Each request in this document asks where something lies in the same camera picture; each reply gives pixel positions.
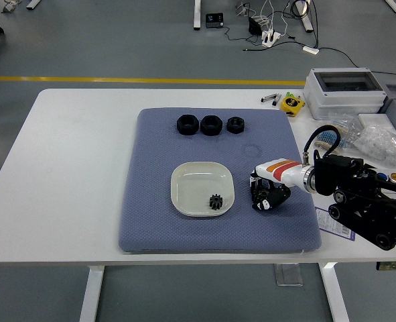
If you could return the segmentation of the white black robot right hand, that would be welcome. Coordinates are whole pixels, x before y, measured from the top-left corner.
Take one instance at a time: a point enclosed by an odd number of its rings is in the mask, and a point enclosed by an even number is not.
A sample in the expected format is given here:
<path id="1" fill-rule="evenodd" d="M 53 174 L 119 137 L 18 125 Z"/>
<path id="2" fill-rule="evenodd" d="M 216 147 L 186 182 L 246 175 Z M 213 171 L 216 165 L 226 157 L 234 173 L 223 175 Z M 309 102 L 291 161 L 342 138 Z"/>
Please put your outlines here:
<path id="1" fill-rule="evenodd" d="M 250 174 L 250 189 L 256 210 L 274 209 L 290 195 L 290 188 L 297 186 L 307 193 L 315 193 L 314 167 L 280 158 L 260 164 Z"/>

